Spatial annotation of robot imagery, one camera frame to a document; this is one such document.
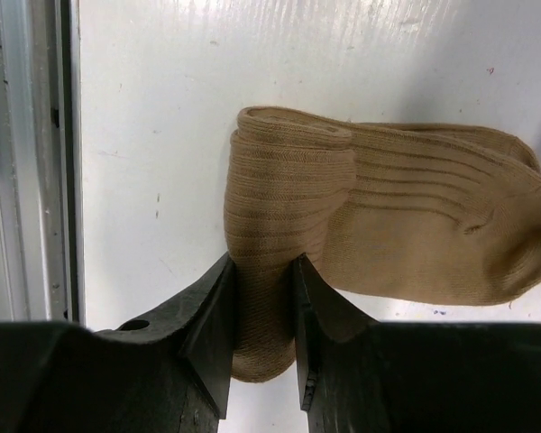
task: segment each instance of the sock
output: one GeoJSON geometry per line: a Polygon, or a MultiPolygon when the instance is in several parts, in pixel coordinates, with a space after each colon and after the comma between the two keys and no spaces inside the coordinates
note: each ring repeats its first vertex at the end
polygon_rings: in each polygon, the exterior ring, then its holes
{"type": "Polygon", "coordinates": [[[541,281],[541,177],[519,161],[294,110],[249,108],[238,124],[225,196],[235,377],[292,363],[285,271],[303,252],[339,289],[436,304],[505,302],[541,281]]]}
{"type": "Polygon", "coordinates": [[[396,129],[417,133],[455,138],[502,153],[523,162],[531,170],[541,173],[541,166],[533,150],[515,135],[506,134],[485,126],[466,124],[375,124],[359,123],[360,126],[396,129]]]}
{"type": "Polygon", "coordinates": [[[320,269],[329,217],[355,182],[351,134],[239,115],[231,137],[225,236],[237,265],[233,376],[264,382],[295,358],[289,263],[320,269]]]}

